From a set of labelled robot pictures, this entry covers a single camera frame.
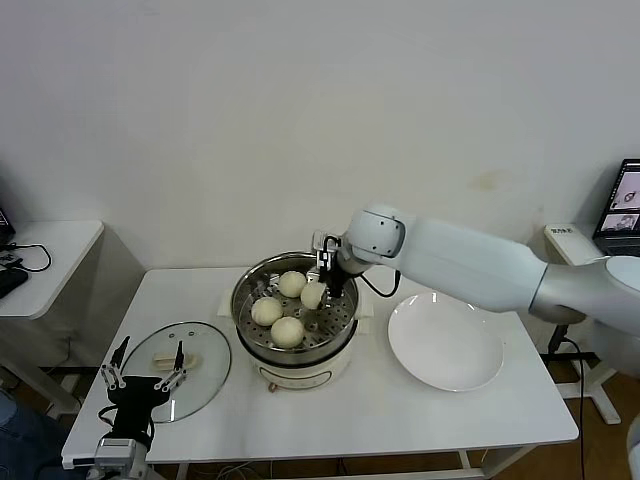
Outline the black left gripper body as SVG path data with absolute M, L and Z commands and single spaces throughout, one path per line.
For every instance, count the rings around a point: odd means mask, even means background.
M 106 438 L 132 439 L 151 443 L 155 433 L 152 411 L 159 405 L 159 377 L 125 377 L 125 387 L 107 389 L 107 397 L 116 410 Z

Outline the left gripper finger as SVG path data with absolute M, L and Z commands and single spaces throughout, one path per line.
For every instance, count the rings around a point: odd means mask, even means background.
M 160 390 L 163 393 L 168 393 L 174 388 L 177 388 L 179 384 L 186 378 L 187 370 L 184 368 L 185 354 L 183 352 L 183 341 L 178 343 L 176 356 L 174 359 L 173 370 L 161 381 L 154 385 L 155 390 Z
M 108 390 L 124 389 L 126 382 L 121 373 L 121 366 L 127 350 L 130 337 L 126 336 L 122 343 L 116 348 L 108 363 L 100 367 L 100 374 Z

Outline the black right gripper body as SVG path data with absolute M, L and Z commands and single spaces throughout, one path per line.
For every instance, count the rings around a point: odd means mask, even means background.
M 323 282 L 325 284 L 344 284 L 349 273 L 342 266 L 344 255 L 341 252 L 323 253 Z

